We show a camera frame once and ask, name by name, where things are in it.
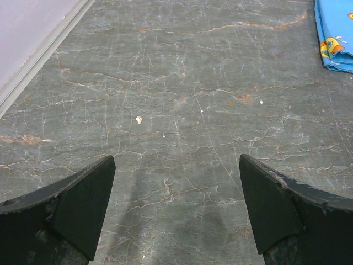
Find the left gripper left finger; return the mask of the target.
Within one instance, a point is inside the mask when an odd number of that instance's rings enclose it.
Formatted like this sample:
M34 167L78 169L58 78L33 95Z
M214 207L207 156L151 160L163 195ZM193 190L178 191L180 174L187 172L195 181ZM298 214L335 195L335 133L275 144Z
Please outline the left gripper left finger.
M97 250L115 175L112 156L1 202L1 264L88 264Z

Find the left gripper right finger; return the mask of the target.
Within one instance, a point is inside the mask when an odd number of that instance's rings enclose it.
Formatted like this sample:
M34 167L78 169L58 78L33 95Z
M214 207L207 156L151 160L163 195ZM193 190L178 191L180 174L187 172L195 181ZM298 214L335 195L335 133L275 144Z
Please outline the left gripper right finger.
M240 179L266 264L352 264L352 199L286 176L249 155Z

